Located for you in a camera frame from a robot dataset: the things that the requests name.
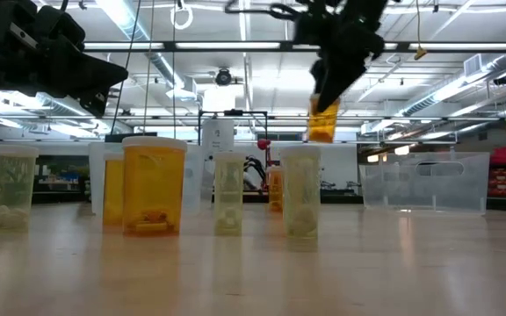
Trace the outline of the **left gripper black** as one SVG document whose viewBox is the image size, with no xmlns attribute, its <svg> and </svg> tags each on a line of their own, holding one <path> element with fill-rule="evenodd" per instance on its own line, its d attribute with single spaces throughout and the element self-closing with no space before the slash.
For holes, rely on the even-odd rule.
<svg viewBox="0 0 506 316">
<path fill-rule="evenodd" d="M 0 90 L 72 97 L 96 117 L 127 70 L 83 52 L 84 29 L 64 10 L 0 1 Z"/>
</svg>

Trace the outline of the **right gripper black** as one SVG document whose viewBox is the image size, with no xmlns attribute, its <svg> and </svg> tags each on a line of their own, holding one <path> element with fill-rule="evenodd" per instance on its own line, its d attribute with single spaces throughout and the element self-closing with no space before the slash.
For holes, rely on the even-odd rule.
<svg viewBox="0 0 506 316">
<path fill-rule="evenodd" d="M 382 11 L 324 13 L 307 11 L 294 17 L 294 44 L 318 46 L 318 59 L 309 70 L 317 112 L 326 111 L 366 71 L 365 60 L 378 59 L 385 41 L 377 34 Z"/>
</svg>

